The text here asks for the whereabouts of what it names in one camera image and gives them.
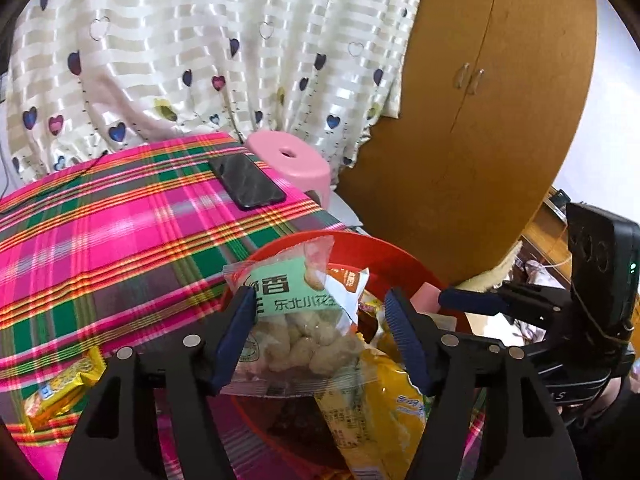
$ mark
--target yellow snack package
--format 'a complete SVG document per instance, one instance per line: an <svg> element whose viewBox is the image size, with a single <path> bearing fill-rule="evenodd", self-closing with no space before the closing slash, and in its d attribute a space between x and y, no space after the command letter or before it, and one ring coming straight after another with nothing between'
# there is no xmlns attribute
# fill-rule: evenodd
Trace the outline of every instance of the yellow snack package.
<svg viewBox="0 0 640 480"><path fill-rule="evenodd" d="M47 381L24 401L28 430L41 430L52 418L68 412L100 380L105 368L100 349L92 346L82 358Z"/></svg>
<svg viewBox="0 0 640 480"><path fill-rule="evenodd" d="M356 479L403 480L414 458L430 408L407 373L387 355L367 348L364 373L376 380L316 395L336 446Z"/></svg>

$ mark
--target wooden wardrobe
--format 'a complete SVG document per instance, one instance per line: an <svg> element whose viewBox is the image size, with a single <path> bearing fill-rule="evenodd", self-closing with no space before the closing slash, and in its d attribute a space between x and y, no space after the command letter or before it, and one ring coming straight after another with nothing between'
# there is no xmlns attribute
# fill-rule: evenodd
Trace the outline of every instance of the wooden wardrobe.
<svg viewBox="0 0 640 480"><path fill-rule="evenodd" d="M499 263L574 137L595 0L422 0L399 120L381 118L338 193L446 283Z"/></svg>

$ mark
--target white curtain with hearts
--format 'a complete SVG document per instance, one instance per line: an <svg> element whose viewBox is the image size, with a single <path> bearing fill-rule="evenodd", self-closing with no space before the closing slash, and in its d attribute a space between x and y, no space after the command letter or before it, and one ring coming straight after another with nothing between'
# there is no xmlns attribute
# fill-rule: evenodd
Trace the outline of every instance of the white curtain with hearts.
<svg viewBox="0 0 640 480"><path fill-rule="evenodd" d="M24 182L128 147L261 129L301 137L334 177L398 116L420 0L31 0L8 130Z"/></svg>

